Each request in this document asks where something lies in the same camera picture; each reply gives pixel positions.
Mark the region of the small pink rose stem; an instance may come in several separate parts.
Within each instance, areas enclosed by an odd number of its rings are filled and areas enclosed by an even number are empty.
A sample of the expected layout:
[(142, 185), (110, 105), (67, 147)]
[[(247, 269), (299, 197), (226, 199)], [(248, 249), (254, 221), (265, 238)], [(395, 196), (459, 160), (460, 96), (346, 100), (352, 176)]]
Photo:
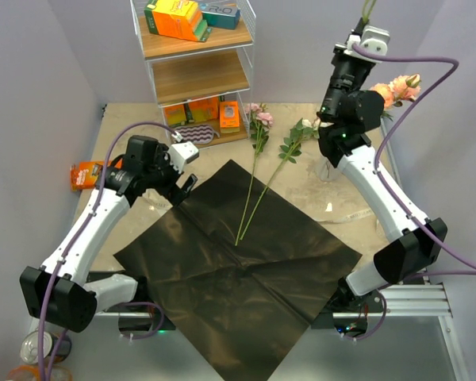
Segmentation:
[(264, 151), (264, 148), (269, 140), (269, 131), (273, 125), (273, 117), (267, 111), (267, 105), (264, 103), (250, 103), (246, 106), (247, 115), (249, 116), (249, 137), (254, 149), (252, 170), (250, 181), (248, 185), (248, 192), (245, 198), (244, 209), (240, 219), (239, 228), (236, 234), (235, 246), (239, 244), (240, 234), (244, 226), (244, 220), (248, 211), (248, 204), (250, 202), (251, 190), (255, 178), (255, 171), (259, 155)]

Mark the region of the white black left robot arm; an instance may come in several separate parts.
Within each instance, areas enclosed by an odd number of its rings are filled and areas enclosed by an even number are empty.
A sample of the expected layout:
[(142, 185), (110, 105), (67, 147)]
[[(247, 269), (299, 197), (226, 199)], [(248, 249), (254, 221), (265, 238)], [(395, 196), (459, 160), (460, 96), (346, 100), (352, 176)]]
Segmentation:
[(20, 285), (29, 314), (75, 333), (95, 314), (123, 304), (140, 311), (148, 292), (121, 273), (90, 282), (90, 268), (114, 226), (149, 189), (171, 205), (188, 197), (197, 182), (191, 175), (179, 187), (184, 167), (199, 156), (189, 141), (167, 146), (144, 136), (129, 138), (125, 154), (101, 170), (90, 200), (57, 249), (38, 267), (27, 267)]

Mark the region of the large pink rose stem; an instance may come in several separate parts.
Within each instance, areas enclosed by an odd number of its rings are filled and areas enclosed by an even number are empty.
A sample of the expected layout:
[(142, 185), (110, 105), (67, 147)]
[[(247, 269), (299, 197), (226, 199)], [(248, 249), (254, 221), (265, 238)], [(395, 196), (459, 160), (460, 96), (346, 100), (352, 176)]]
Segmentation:
[(363, 24), (368, 24), (370, 21), (370, 16), (375, 7), (377, 0), (365, 0), (362, 7), (361, 20)]

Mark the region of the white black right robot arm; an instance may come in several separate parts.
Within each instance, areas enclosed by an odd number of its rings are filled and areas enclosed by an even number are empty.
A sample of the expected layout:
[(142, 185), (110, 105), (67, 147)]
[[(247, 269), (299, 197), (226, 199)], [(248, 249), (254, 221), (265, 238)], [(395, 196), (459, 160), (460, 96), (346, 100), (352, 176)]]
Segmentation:
[(356, 311), (366, 295), (414, 275), (433, 264), (447, 226), (414, 205), (382, 166), (366, 135), (381, 124), (383, 97), (363, 90), (371, 69), (388, 50), (390, 34), (364, 18), (343, 44), (336, 44), (334, 71), (317, 116), (321, 154), (349, 179), (383, 227), (388, 245), (373, 260), (340, 279), (335, 297), (343, 310)]

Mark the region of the black wrapping paper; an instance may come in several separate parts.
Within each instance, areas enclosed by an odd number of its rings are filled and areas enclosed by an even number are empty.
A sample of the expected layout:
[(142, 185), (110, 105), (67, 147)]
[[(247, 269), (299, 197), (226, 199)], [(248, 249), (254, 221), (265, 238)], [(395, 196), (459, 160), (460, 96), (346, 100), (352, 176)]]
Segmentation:
[(360, 254), (229, 161), (116, 260), (226, 380), (266, 380)]

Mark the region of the peach rose stem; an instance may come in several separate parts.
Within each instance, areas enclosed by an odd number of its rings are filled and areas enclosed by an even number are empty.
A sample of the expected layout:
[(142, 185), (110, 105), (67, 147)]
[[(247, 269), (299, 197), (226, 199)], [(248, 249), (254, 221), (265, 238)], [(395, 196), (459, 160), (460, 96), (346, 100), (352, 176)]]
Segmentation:
[(391, 110), (415, 102), (421, 92), (419, 74), (400, 75), (389, 83), (377, 83), (370, 90), (380, 94), (384, 100), (382, 118), (393, 120)]

